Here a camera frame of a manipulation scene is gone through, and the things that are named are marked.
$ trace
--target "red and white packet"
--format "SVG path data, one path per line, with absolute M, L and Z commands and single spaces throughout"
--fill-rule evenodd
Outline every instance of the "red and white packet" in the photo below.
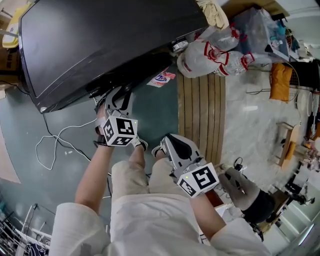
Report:
M 162 87 L 166 83 L 168 83 L 171 79 L 175 79 L 176 75 L 173 73 L 167 72 L 168 67 L 162 71 L 160 74 L 151 79 L 150 82 L 147 83 L 149 86 Z

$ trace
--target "marble floor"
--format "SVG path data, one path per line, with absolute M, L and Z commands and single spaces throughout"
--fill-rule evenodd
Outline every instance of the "marble floor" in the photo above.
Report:
M 285 103 L 269 99 L 269 92 L 246 94 L 262 88 L 269 89 L 269 76 L 269 72 L 249 70 L 242 75 L 226 78 L 226 115 L 221 159 L 222 163 L 233 165 L 238 157 L 242 157 L 243 174 L 266 192 L 272 190 L 271 185 L 282 187 L 286 184 L 298 164 L 294 156 L 287 170 L 280 170 L 273 162 L 274 155 L 282 149 L 280 141 L 285 136 L 285 130 L 279 128 L 277 123 L 287 122 L 294 126 L 301 122 L 297 142 L 300 144 L 306 134 L 308 120 L 303 113 L 300 118 L 294 100 Z M 308 91 L 300 90 L 300 93 L 307 94 Z

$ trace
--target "green floor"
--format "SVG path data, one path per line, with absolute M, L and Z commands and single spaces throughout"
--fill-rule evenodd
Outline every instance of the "green floor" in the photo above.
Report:
M 149 143 L 146 152 L 146 173 L 151 172 L 154 159 L 151 149 L 166 133 L 178 133 L 178 94 L 177 81 L 171 80 L 162 88 L 142 83 L 134 91 L 132 117 L 138 119 L 138 134 Z M 82 125 L 96 118 L 92 99 L 46 114 L 50 131 L 57 135 L 67 126 Z M 7 97 L 0 100 L 0 124 L 6 147 L 21 184 L 0 180 L 7 209 L 14 211 L 13 217 L 23 221 L 30 205 L 37 203 L 39 209 L 34 213 L 31 227 L 40 228 L 45 221 L 43 231 L 51 233 L 56 207 L 65 202 L 73 202 L 78 183 L 88 165 L 88 161 L 73 149 L 60 145 L 56 151 L 56 162 L 52 170 L 42 167 L 36 158 L 35 147 L 42 136 L 49 135 L 42 115 L 38 112 L 29 96 L 16 89 L 7 91 Z M 95 152 L 92 141 L 96 139 L 94 124 L 83 128 L 70 128 L 63 132 L 62 138 L 81 149 L 89 157 Z M 49 166 L 54 157 L 53 138 L 46 138 L 38 147 L 40 160 Z M 112 165 L 128 159 L 133 147 L 116 148 Z M 110 222 L 111 200 L 102 201 L 100 216 L 105 224 Z

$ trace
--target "white sleeve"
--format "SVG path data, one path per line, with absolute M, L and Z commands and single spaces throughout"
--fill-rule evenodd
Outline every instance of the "white sleeve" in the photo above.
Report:
M 94 256 L 109 244 L 104 225 L 92 209 L 77 203 L 57 207 L 49 256 Z
M 272 255 L 243 218 L 229 222 L 211 238 L 210 244 L 228 255 Z

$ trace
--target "wooden slats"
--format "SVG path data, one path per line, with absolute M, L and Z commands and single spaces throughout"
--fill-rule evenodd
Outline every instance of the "wooden slats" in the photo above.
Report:
M 178 73 L 179 134 L 194 141 L 214 165 L 221 160 L 226 114 L 226 79 L 213 74 L 186 78 Z

